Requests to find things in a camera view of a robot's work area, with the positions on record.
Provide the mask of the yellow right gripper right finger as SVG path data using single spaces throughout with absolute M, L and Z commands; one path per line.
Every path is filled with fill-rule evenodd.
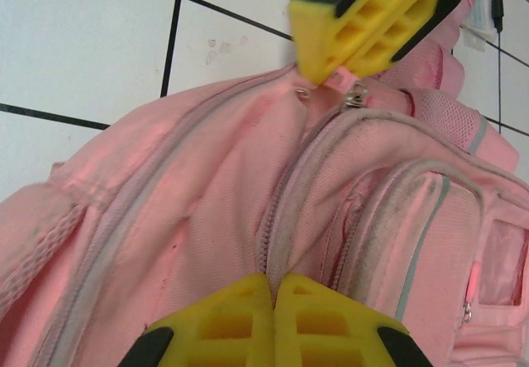
M 301 274 L 282 280 L 274 367 L 433 367 L 399 321 Z

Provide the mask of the pink backpack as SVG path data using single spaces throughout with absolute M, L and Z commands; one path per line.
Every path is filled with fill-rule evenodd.
M 529 184 L 458 100 L 474 0 L 401 62 L 148 103 L 0 203 L 0 367 L 119 367 L 152 323 L 250 274 L 401 322 L 433 367 L 529 367 Z

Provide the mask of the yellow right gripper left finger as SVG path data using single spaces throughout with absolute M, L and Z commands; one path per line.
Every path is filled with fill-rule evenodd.
M 274 367 L 269 281 L 250 274 L 152 323 L 119 367 Z

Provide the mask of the clear plastic pencil case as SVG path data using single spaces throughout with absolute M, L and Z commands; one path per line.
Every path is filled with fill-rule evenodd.
M 484 51 L 487 43 L 497 42 L 498 34 L 491 18 L 491 0 L 474 0 L 463 23 L 464 45 Z

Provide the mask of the black marker pen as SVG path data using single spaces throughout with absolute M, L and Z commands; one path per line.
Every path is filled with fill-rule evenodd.
M 491 18 L 498 34 L 503 31 L 503 0 L 491 0 Z

